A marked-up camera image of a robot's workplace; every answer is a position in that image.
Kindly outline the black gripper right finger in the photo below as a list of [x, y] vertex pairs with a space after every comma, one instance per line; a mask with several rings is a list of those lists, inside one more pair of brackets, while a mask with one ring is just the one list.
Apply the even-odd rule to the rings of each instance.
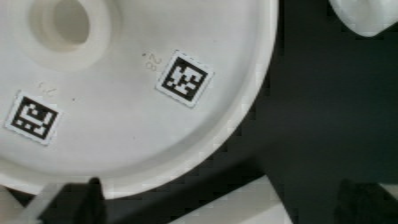
[[398, 198], [376, 183], [339, 183], [333, 224], [398, 224]]

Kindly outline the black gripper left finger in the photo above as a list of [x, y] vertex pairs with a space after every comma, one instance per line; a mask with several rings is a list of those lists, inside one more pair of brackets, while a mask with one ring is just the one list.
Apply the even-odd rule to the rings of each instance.
[[51, 183], [21, 215], [23, 224], [104, 224], [104, 196], [99, 178]]

